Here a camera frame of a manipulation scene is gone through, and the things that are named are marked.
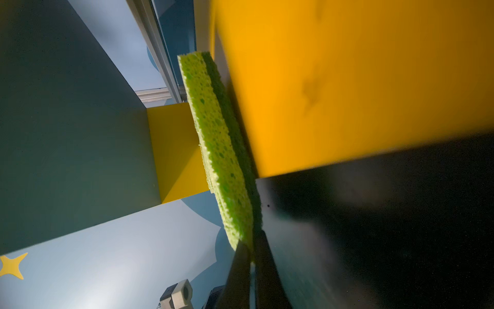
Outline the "green sponge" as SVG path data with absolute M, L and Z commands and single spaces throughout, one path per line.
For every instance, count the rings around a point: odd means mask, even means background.
M 233 249 L 254 250 L 262 229 L 255 173 L 230 97 L 208 52 L 178 56 L 210 191 Z

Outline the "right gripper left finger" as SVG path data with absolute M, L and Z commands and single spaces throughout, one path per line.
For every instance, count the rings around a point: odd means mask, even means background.
M 239 242 L 234 260 L 216 308 L 241 309 L 250 307 L 250 263 L 248 246 Z

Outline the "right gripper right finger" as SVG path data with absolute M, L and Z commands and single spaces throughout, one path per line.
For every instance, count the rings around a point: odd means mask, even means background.
M 292 308 L 283 289 L 265 231 L 254 241 L 256 308 Z

